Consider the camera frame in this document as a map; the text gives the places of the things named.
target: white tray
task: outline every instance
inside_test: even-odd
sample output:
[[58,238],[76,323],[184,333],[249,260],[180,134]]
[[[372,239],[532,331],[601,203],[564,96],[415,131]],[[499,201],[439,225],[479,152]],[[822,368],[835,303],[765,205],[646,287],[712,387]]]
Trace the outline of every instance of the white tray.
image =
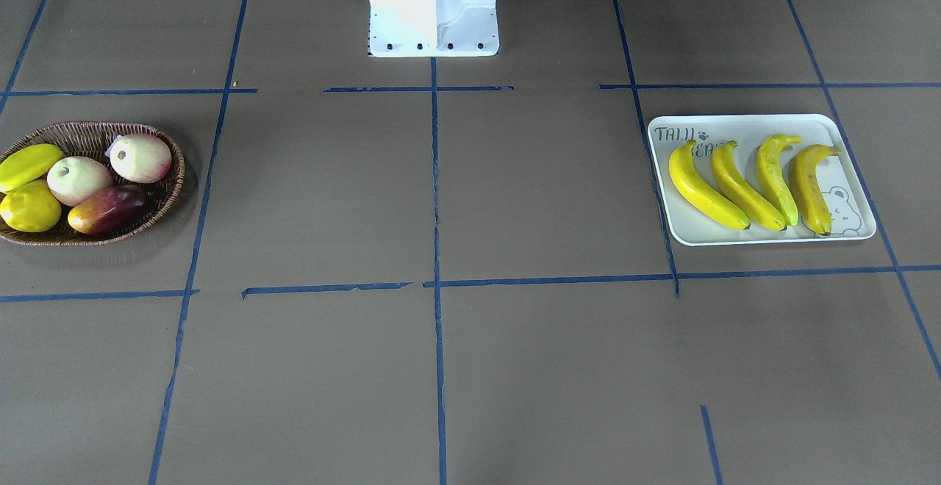
[[[746,180],[760,190],[755,178],[755,153],[762,141],[772,134],[796,134],[804,139],[781,153],[781,167],[787,175],[787,164],[803,147],[821,143],[837,146],[843,151],[838,157],[827,157],[817,167],[817,180],[834,218],[829,237],[815,234],[804,224],[785,231],[769,230],[752,223],[747,230],[726,228],[706,217],[684,199],[670,179],[669,158],[676,147],[686,140],[696,140],[693,162],[699,174],[713,187],[715,178],[709,169],[709,155],[715,147],[736,140],[735,162]],[[662,116],[648,125],[650,148],[656,180],[663,197],[663,207],[673,237],[688,246],[723,244],[762,244],[769,242],[817,242],[830,240],[864,240],[876,233],[873,210],[859,183],[853,160],[833,120],[820,114],[769,114],[742,116]]]

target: lemon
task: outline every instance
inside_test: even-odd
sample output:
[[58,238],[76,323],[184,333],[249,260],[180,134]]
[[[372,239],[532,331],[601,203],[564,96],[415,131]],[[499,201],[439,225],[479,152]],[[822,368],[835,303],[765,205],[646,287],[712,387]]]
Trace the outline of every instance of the lemon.
[[7,193],[0,201],[0,217],[16,231],[31,234],[51,229],[62,216],[62,204],[45,179],[34,180]]

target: dark purple fruit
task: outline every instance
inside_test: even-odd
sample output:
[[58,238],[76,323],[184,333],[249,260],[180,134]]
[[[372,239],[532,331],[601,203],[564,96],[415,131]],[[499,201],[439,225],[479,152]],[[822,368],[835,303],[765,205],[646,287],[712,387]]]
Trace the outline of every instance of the dark purple fruit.
[[68,212],[68,225],[87,236],[121,230],[151,209],[147,191],[137,184],[105,187]]

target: apple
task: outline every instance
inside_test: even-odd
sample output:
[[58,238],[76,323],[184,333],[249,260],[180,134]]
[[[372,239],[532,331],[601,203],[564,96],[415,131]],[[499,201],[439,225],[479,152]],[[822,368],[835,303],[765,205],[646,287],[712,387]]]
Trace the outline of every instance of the apple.
[[65,157],[46,176],[49,190],[66,206],[78,206],[88,197],[114,184],[108,168],[90,157]]
[[153,134],[121,136],[111,144],[108,158],[115,173],[131,182],[152,184],[171,169],[171,148]]

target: wicker basket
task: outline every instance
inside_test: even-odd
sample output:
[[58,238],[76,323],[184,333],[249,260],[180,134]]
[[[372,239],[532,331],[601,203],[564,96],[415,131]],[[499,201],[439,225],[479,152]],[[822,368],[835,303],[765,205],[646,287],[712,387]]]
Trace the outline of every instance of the wicker basket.
[[179,197],[179,191],[181,191],[182,183],[184,183],[185,161],[179,146],[166,134],[152,126],[145,126],[145,124],[140,123],[104,123],[103,121],[55,123],[40,128],[17,141],[13,147],[10,147],[0,157],[0,162],[15,153],[15,151],[23,149],[23,147],[33,146],[37,143],[51,143],[62,149],[66,156],[90,157],[100,161],[111,170],[111,177],[114,178],[115,184],[131,184],[111,169],[111,164],[104,155],[104,151],[111,146],[117,136],[134,133],[154,134],[154,136],[160,137],[171,148],[173,157],[171,169],[167,176],[153,184],[143,185],[145,190],[151,194],[152,200],[154,200],[154,208],[150,213],[120,231],[112,231],[110,234],[92,237],[80,234],[68,225],[66,218],[68,207],[64,206],[62,207],[62,217],[56,227],[38,234],[16,231],[7,226],[3,218],[0,218],[0,237],[10,242],[29,246],[97,246],[126,240],[126,238],[135,236],[157,223],[160,218],[167,214],[169,208],[173,206],[174,201]]

